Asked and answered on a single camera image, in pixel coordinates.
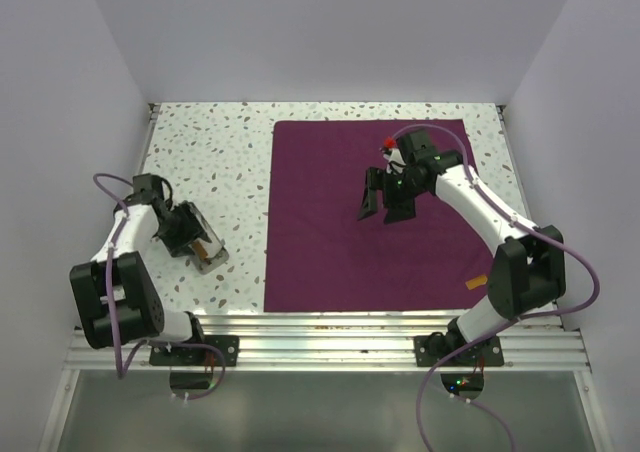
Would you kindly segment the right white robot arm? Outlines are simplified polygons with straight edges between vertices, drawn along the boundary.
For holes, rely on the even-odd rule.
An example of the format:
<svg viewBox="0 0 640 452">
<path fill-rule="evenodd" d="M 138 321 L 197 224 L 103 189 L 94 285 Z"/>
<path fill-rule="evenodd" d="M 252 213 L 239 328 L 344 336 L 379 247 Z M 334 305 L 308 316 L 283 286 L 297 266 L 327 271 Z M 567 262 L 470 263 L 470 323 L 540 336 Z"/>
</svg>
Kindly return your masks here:
<svg viewBox="0 0 640 452">
<path fill-rule="evenodd" d="M 493 257 L 485 296 L 452 320 L 446 333 L 426 341 L 438 357 L 447 354 L 468 364 L 481 352 L 481 342 L 527 312 L 566 292 L 562 234 L 553 226 L 538 227 L 506 205 L 471 167 L 463 145 L 441 151 L 432 142 L 432 126 L 407 126 L 381 149 L 385 167 L 365 175 L 360 219 L 386 210 L 384 222 L 415 218 L 415 200 L 430 194 L 457 212 L 482 239 Z"/>
</svg>

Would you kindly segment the metal instrument tray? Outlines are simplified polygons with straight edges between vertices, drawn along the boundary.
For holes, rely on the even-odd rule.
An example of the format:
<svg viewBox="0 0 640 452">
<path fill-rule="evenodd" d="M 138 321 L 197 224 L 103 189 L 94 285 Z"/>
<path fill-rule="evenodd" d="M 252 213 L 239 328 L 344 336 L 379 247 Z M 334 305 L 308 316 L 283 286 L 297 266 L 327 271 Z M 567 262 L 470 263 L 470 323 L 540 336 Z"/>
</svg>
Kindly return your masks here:
<svg viewBox="0 0 640 452">
<path fill-rule="evenodd" d="M 221 239 L 201 211 L 194 203 L 189 204 L 193 216 L 193 238 L 189 240 L 189 248 L 193 252 L 194 263 L 200 274 L 205 275 L 226 263 L 229 252 Z"/>
</svg>

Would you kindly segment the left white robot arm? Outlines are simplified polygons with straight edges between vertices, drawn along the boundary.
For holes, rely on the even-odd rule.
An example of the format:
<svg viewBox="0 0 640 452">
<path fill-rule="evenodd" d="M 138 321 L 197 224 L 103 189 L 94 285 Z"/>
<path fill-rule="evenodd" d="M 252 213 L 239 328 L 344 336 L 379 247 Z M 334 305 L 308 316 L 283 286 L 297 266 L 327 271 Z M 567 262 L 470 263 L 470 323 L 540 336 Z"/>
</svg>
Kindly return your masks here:
<svg viewBox="0 0 640 452">
<path fill-rule="evenodd" d="M 99 252 L 70 271 L 82 329 L 95 349 L 166 341 L 182 362 L 197 364 L 208 351 L 201 326 L 191 312 L 164 310 L 144 254 L 158 239 L 171 257 L 187 257 L 206 272 L 223 245 L 194 203 L 174 203 L 167 179 L 142 174 L 131 186 L 131 194 L 117 201 L 114 226 Z"/>
</svg>

